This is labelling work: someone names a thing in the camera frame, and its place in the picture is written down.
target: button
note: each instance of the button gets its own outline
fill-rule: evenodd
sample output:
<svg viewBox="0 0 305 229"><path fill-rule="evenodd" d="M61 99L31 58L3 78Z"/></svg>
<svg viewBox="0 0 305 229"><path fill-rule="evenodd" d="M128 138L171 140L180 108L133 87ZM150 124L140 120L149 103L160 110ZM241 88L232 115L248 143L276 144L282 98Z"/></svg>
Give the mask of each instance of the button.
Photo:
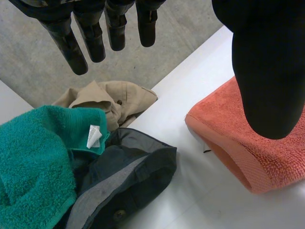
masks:
<svg viewBox="0 0 305 229"><path fill-rule="evenodd" d="M124 210L116 211L113 215L113 220L116 222L122 221L125 218L126 218L126 211Z"/></svg>

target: teal towel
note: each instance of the teal towel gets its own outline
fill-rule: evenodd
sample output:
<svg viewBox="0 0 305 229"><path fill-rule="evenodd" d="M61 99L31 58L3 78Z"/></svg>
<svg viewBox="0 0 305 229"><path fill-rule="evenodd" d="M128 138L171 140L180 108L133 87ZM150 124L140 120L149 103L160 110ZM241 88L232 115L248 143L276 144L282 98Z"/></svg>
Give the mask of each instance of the teal towel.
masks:
<svg viewBox="0 0 305 229"><path fill-rule="evenodd" d="M99 148L86 147L90 125ZM75 202L69 152L100 155L109 133L104 111L43 106L0 126L0 229L51 229Z"/></svg>

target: towel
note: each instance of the towel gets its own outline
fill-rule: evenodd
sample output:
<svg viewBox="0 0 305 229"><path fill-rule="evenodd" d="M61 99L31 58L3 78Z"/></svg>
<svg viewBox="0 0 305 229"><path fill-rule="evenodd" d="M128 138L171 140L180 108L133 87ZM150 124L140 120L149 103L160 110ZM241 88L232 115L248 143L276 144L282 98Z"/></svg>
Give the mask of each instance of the towel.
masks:
<svg viewBox="0 0 305 229"><path fill-rule="evenodd" d="M86 148L98 125L99 148ZM101 109L43 106L0 126L0 228L51 229L75 202L72 150L100 155L108 137Z"/></svg>
<svg viewBox="0 0 305 229"><path fill-rule="evenodd" d="M305 110L286 138L264 138L247 123L234 77L197 103L185 121L253 193L305 178Z"/></svg>

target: clothing pile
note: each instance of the clothing pile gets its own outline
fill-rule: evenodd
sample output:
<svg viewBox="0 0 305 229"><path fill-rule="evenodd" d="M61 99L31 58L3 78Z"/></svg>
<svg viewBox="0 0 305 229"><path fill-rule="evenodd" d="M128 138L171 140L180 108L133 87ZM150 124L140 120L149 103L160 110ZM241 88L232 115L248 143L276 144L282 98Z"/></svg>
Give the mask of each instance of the clothing pile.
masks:
<svg viewBox="0 0 305 229"><path fill-rule="evenodd" d="M176 171L176 148L115 127L155 100L132 83L92 82L56 102L77 108L1 125L0 229L112 229L150 203Z"/></svg>

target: terry cloth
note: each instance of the terry cloth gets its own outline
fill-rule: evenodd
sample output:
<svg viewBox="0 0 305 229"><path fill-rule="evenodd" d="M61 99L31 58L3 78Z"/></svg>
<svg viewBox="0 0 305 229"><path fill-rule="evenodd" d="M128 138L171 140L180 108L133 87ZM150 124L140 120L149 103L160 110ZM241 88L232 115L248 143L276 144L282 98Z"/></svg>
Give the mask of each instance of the terry cloth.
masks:
<svg viewBox="0 0 305 229"><path fill-rule="evenodd" d="M264 138L247 123L235 77L197 103L185 121L253 193L305 178L305 111L288 137Z"/></svg>
<svg viewBox="0 0 305 229"><path fill-rule="evenodd" d="M113 229L154 200L176 171L177 148L119 128L80 185L65 229Z"/></svg>
<svg viewBox="0 0 305 229"><path fill-rule="evenodd" d="M89 151L90 125L102 137ZM76 199L70 152L104 151L105 113L43 106L1 125L0 134L0 228L52 229Z"/></svg>
<svg viewBox="0 0 305 229"><path fill-rule="evenodd" d="M68 89L53 105L62 107L96 107L106 112L107 128L114 131L127 127L136 114L145 111L157 100L146 88L124 81L91 82L84 88Z"/></svg>

